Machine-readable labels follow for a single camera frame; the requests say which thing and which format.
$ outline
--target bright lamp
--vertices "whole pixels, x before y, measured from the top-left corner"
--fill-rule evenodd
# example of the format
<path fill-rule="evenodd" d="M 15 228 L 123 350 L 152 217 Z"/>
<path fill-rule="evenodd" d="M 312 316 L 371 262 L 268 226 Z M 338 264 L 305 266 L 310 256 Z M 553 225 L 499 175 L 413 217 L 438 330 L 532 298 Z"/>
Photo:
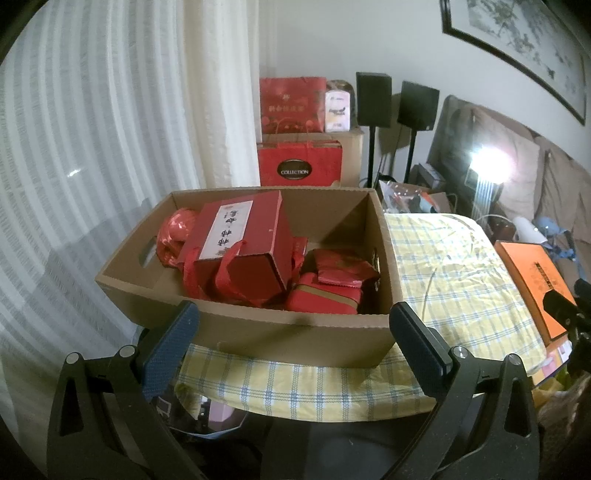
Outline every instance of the bright lamp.
<path fill-rule="evenodd" d="M 481 180 L 501 184 L 513 172 L 511 157 L 495 147 L 482 147 L 472 153 L 470 168 L 478 173 Z"/>

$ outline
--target orange book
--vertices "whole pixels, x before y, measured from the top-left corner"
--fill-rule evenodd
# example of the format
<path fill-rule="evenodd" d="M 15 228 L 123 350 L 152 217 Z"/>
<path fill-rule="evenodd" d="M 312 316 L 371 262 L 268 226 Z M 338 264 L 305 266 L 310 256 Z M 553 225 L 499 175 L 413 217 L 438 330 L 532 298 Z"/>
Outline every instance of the orange book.
<path fill-rule="evenodd" d="M 544 345 L 548 346 L 562 337 L 566 330 L 544 311 L 544 295 L 549 290 L 556 290 L 571 302 L 575 302 L 544 247 L 537 244 L 497 241 L 495 250 L 524 299 Z"/>

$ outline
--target pillow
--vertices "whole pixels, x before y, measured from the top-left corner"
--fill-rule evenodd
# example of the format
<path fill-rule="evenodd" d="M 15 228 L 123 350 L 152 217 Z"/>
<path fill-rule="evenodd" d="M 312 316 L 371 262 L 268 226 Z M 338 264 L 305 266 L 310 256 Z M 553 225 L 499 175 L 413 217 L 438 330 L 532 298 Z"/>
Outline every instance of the pillow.
<path fill-rule="evenodd" d="M 591 244 L 591 175 L 583 167 L 576 164 L 573 166 L 578 171 L 580 180 L 579 202 L 574 214 L 573 236 L 576 240 Z"/>
<path fill-rule="evenodd" d="M 512 173 L 503 184 L 498 204 L 510 218 L 522 216 L 533 220 L 541 196 L 544 168 L 540 146 L 493 119 L 483 109 L 473 111 L 472 148 L 498 148 L 512 161 Z"/>
<path fill-rule="evenodd" d="M 573 231 L 581 174 L 570 157 L 552 142 L 544 137 L 536 138 L 535 142 L 545 151 L 542 196 L 537 215 L 552 218 L 562 228 Z"/>

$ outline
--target plastic bag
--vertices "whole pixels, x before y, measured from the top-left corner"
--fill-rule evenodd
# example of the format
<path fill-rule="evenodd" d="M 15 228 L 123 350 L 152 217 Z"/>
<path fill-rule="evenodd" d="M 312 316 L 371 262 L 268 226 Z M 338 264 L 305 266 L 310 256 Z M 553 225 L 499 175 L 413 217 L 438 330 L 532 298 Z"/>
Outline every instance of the plastic bag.
<path fill-rule="evenodd" d="M 195 210 L 181 208 L 160 226 L 156 239 L 156 255 L 165 267 L 177 266 L 178 255 L 195 226 L 197 215 Z"/>

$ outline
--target black clamp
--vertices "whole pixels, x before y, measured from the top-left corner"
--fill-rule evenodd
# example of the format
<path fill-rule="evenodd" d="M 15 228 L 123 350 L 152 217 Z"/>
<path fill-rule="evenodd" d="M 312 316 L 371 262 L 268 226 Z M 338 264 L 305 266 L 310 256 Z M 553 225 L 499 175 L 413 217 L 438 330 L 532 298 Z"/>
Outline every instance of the black clamp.
<path fill-rule="evenodd" d="M 125 345 L 110 358 L 66 357 L 47 434 L 51 480 L 205 479 L 148 403 L 166 389 L 198 326 L 197 306 L 184 301 L 171 323 L 151 329 L 137 347 Z M 115 395 L 149 474 L 127 457 L 105 393 Z"/>
<path fill-rule="evenodd" d="M 437 400 L 425 425 L 384 480 L 538 478 L 540 440 L 521 358 L 475 358 L 450 347 L 406 302 L 390 312 L 390 331 L 425 395 Z M 485 395 L 463 456 L 442 466 L 475 394 Z"/>
<path fill-rule="evenodd" d="M 575 305 L 556 290 L 544 295 L 544 310 L 567 330 L 573 351 L 567 369 L 576 377 L 581 372 L 591 373 L 591 285 L 579 279 L 574 284 Z"/>

